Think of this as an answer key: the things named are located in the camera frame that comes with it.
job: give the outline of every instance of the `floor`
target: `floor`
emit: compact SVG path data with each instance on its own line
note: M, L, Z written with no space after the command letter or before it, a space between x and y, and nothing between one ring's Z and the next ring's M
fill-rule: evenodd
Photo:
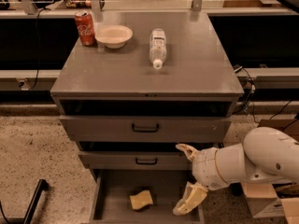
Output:
M255 103L256 121L269 119L286 102ZM292 119L299 104L290 103L275 119ZM225 137L229 146L243 140L257 126L252 114L232 116ZM55 105L0 105L0 199L7 217L23 217L39 179L50 190L41 196L33 224L87 223L95 182L78 158L59 121ZM243 195L231 190L210 191L203 202L206 224L286 223L284 217L251 217Z

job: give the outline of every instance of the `red can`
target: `red can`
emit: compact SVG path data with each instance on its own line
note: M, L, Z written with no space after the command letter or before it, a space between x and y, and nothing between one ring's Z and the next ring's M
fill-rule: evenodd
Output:
M95 43L95 38L92 15L86 11L77 12L75 15L75 21L82 45L93 45Z

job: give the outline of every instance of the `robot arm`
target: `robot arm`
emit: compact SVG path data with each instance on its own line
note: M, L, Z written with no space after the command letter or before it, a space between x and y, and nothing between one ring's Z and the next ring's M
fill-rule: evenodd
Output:
M184 151L192 162L197 183L187 185L183 198L173 210L175 215L193 210L205 199L209 189L227 188L232 183L299 183L299 143L272 128L253 129L243 144L230 147L198 151L178 144L177 149Z

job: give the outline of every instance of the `plastic bottle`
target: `plastic bottle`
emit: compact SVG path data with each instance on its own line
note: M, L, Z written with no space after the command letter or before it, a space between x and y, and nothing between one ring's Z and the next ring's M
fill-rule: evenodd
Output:
M161 69L166 60L166 36L162 29L154 29L149 38L149 60L157 70Z

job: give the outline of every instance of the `drawer handle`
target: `drawer handle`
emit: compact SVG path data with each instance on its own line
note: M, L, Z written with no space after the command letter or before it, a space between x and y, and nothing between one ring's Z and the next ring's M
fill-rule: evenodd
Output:
M132 124L132 131L136 133L157 133L160 127L159 124L156 124L156 127L138 127Z
M157 158L155 158L154 160L140 160L139 158L135 158L135 163L138 165L156 165L157 162Z

